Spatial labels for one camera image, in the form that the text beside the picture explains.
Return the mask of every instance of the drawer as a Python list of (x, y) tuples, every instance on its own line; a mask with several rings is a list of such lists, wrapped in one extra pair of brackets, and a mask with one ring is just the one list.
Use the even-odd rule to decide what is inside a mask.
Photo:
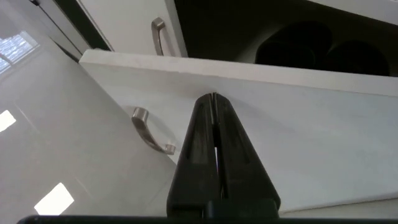
[(227, 97), (281, 197), (281, 212), (398, 192), (394, 77), (99, 50), (88, 50), (80, 64), (130, 116), (135, 107), (149, 110), (154, 136), (169, 138), (177, 152), (196, 99)]
[(115, 52), (156, 55), (162, 49), (173, 57), (255, 63), (258, 48), (278, 30), (317, 21), (331, 30), (329, 49), (365, 42), (383, 55), (389, 75), (398, 76), (398, 3), (391, 0), (79, 2)]

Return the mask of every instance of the white wood grain surface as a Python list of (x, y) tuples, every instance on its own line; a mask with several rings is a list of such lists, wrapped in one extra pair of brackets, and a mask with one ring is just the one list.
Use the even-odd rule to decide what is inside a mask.
[(154, 114), (179, 149), (195, 100), (227, 97), (281, 212), (398, 194), (396, 78), (92, 50), (80, 63), (120, 106)]

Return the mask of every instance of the drawer handle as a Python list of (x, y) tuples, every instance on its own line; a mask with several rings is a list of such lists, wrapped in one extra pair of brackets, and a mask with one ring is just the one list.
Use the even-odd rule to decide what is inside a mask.
[(161, 19), (160, 17), (158, 17), (152, 21), (152, 25), (151, 25), (152, 38), (154, 40), (156, 53), (159, 56), (163, 56), (162, 43), (160, 41), (160, 30), (163, 29), (165, 26), (166, 25), (165, 25), (163, 19)]
[(136, 108), (134, 110), (131, 121), (136, 127), (138, 134), (146, 144), (148, 144), (156, 151), (163, 152), (167, 155), (174, 155), (175, 146), (171, 144), (166, 144), (165, 147), (162, 147), (155, 141), (154, 137), (151, 135), (147, 125), (148, 115), (149, 111), (144, 108)]

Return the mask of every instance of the cabinet door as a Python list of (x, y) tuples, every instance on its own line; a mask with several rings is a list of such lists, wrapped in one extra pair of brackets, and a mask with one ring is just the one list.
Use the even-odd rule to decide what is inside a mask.
[(283, 212), (398, 193), (397, 78), (95, 50), (80, 63), (128, 113), (151, 111), (177, 150), (195, 100), (227, 97)]
[(0, 217), (165, 215), (175, 164), (11, 4), (0, 3)]
[(186, 57), (173, 0), (79, 0), (80, 6), (116, 52), (156, 55), (151, 23), (165, 22), (160, 41), (165, 55)]

